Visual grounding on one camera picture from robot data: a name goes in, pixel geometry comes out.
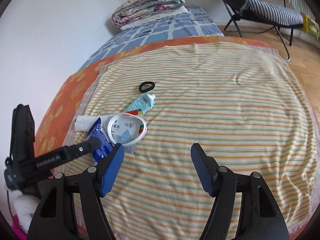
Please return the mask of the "left hand in glove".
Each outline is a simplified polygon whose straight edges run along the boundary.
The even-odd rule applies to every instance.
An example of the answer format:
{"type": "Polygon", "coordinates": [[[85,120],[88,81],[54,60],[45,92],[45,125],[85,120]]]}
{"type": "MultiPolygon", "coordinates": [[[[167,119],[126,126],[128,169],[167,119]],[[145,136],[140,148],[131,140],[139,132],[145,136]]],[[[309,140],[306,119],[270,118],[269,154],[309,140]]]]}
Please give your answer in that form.
{"type": "Polygon", "coordinates": [[[39,198],[22,194],[14,200],[14,209],[18,218],[19,225],[25,232],[28,232],[33,215],[39,204],[39,198]]]}

